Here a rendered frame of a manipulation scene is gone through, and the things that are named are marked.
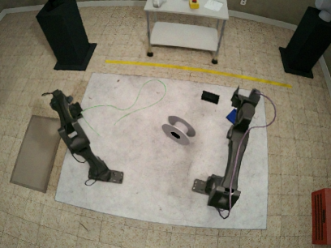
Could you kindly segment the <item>blue notebook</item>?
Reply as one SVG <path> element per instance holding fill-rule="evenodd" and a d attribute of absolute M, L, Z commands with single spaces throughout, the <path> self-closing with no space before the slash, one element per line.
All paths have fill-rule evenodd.
<path fill-rule="evenodd" d="M 235 120 L 235 115 L 236 115 L 236 109 L 234 108 L 227 116 L 226 119 L 228 119 L 233 125 L 234 125 L 234 120 Z"/>

